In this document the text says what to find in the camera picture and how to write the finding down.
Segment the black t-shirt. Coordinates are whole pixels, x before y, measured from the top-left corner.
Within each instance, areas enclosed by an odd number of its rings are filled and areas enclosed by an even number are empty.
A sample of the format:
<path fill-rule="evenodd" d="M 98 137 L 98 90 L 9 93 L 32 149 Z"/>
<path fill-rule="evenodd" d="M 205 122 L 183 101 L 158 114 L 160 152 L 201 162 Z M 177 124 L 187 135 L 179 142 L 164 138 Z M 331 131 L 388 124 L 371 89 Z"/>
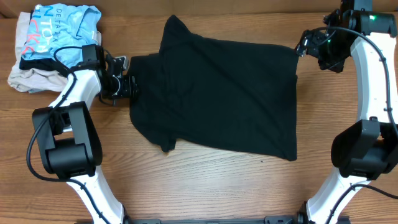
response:
<path fill-rule="evenodd" d="M 171 16 L 159 52 L 131 59 L 131 121 L 164 152 L 184 139 L 294 161 L 298 60 L 281 45 L 202 37 Z"/>

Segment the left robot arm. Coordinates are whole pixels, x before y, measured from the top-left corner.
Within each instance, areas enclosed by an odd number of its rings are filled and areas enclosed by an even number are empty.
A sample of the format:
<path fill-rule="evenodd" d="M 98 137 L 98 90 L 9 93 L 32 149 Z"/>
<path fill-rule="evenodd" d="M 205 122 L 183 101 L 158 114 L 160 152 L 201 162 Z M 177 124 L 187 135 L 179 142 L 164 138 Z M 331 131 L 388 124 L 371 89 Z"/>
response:
<path fill-rule="evenodd" d="M 104 176 L 90 108 L 95 99 L 113 106 L 118 99 L 135 98 L 139 90 L 135 78 L 124 74 L 129 65 L 125 56 L 114 57 L 96 44 L 77 49 L 81 57 L 71 67 L 55 59 L 68 83 L 55 101 L 32 113 L 27 166 L 38 179 L 68 184 L 93 223 L 132 223 Z"/>

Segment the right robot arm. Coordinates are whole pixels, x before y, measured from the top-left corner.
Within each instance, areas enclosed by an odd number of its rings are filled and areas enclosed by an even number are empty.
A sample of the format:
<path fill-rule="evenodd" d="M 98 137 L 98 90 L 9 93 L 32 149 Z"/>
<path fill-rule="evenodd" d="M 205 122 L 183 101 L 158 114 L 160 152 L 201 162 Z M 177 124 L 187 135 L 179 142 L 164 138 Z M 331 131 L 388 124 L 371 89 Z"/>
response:
<path fill-rule="evenodd" d="M 373 11 L 371 1 L 342 1 L 323 27 L 303 32 L 295 52 L 311 55 L 322 70 L 340 73 L 353 58 L 358 82 L 356 122 L 331 146 L 332 172 L 303 203 L 292 223 L 348 223 L 345 206 L 397 165 L 396 20 Z"/>

